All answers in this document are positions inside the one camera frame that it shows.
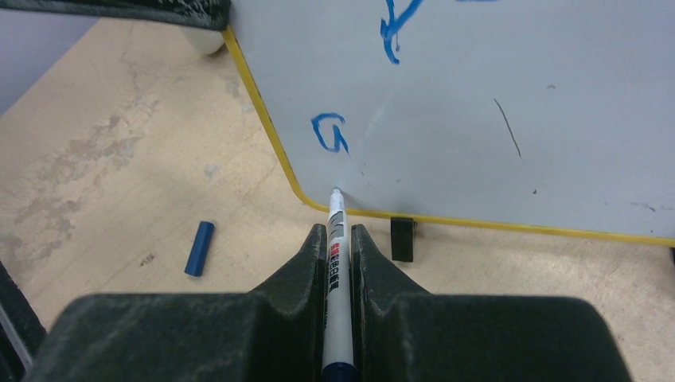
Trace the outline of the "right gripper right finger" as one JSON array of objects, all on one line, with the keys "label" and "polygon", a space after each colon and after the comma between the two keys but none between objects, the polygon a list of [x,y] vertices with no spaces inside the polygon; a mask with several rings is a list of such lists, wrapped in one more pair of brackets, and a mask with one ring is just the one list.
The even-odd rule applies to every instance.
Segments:
[{"label": "right gripper right finger", "polygon": [[362,381],[407,381],[408,319],[399,298],[427,296],[380,251],[363,224],[351,228],[354,357]]}]

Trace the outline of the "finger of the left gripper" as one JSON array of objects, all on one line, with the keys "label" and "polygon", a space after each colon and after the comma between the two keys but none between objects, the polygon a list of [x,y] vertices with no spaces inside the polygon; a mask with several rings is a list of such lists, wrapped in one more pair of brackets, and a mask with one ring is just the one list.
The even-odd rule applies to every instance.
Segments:
[{"label": "finger of the left gripper", "polygon": [[224,31],[229,0],[1,0],[4,10],[156,21]]}]

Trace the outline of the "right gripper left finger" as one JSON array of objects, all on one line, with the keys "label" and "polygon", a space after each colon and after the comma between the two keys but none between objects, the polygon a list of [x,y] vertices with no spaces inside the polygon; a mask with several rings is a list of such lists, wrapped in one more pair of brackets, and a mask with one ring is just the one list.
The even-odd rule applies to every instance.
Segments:
[{"label": "right gripper left finger", "polygon": [[320,378],[326,245],[326,226],[313,225],[297,253],[249,293],[256,298],[250,381]]}]

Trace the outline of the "blue white marker pen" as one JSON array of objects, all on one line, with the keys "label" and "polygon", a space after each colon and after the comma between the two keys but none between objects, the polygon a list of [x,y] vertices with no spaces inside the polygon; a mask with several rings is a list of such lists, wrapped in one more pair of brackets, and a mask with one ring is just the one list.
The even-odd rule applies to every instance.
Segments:
[{"label": "blue white marker pen", "polygon": [[326,249],[326,300],[322,350],[323,381],[355,381],[350,276],[350,229],[344,197],[330,196]]}]

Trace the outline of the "blue marker cap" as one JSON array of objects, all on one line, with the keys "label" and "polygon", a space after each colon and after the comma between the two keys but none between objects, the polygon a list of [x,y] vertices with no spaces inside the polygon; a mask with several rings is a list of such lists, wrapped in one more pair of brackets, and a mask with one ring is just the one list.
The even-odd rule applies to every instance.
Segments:
[{"label": "blue marker cap", "polygon": [[184,273],[192,277],[201,277],[208,256],[209,246],[215,225],[209,221],[201,221],[185,265]]}]

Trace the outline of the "yellow framed whiteboard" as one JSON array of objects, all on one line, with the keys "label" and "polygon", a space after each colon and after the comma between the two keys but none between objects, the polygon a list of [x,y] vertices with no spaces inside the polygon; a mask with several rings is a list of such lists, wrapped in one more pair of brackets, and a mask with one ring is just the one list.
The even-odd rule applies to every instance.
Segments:
[{"label": "yellow framed whiteboard", "polygon": [[312,208],[674,244],[671,1],[234,1],[225,38]]}]

